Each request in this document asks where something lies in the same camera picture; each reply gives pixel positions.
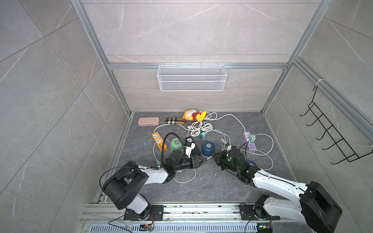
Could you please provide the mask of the blue meat grinder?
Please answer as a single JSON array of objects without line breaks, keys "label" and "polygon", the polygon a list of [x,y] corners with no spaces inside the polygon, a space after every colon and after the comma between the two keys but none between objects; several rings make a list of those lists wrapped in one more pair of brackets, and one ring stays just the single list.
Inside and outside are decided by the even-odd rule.
[{"label": "blue meat grinder", "polygon": [[201,153],[205,157],[211,157],[215,153],[215,144],[207,141],[201,146]]},{"label": "blue meat grinder", "polygon": [[254,161],[247,160],[247,164],[251,168],[258,169],[257,164]]}]

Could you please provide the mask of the green usb charger cube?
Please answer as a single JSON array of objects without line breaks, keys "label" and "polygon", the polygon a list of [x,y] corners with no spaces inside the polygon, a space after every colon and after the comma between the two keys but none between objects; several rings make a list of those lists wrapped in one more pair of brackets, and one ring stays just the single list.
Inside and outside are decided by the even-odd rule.
[{"label": "green usb charger cube", "polygon": [[256,141],[256,135],[250,134],[250,135],[249,135],[249,141],[250,141],[251,143],[254,143],[254,142]]}]

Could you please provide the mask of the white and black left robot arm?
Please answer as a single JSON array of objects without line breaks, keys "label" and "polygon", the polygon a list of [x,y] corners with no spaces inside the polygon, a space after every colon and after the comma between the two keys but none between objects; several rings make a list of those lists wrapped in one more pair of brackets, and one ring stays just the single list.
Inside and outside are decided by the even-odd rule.
[{"label": "white and black left robot arm", "polygon": [[[182,149],[173,150],[171,155],[165,158],[165,141],[170,135],[176,137]],[[99,181],[102,192],[118,210],[130,209],[142,219],[151,211],[150,203],[139,193],[145,185],[168,183],[175,178],[178,171],[195,170],[207,161],[192,137],[182,141],[176,133],[171,132],[164,138],[159,137],[156,142],[161,143],[161,159],[158,167],[140,166],[134,161],[129,161],[122,167],[112,168],[117,169],[117,172],[104,183]]]}]

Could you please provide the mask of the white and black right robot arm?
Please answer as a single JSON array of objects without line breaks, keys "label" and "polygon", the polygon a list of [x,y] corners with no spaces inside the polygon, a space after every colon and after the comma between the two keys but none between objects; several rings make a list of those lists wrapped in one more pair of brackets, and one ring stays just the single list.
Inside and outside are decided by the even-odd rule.
[{"label": "white and black right robot arm", "polygon": [[236,147],[229,151],[216,152],[212,158],[222,170],[235,175],[244,184],[282,197],[280,200],[262,195],[251,209],[254,219],[272,220],[275,217],[285,217],[306,223],[317,233],[335,231],[342,209],[321,184],[290,181],[251,166]]}]

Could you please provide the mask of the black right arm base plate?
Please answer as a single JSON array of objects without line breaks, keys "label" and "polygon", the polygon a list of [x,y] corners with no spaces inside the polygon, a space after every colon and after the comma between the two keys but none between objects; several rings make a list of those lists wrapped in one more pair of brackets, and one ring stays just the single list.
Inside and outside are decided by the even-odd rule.
[{"label": "black right arm base plate", "polygon": [[238,208],[242,220],[280,220],[280,216],[270,216],[263,207],[254,204],[240,203]]}]

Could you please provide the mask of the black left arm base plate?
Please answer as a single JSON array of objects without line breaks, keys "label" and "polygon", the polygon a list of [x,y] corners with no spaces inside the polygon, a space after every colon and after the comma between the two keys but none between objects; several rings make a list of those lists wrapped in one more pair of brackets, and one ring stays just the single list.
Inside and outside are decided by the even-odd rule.
[{"label": "black left arm base plate", "polygon": [[132,221],[161,221],[164,215],[164,207],[163,205],[150,205],[147,207],[142,213],[137,214],[135,211],[131,209],[126,209],[125,215],[123,220],[132,220]]}]

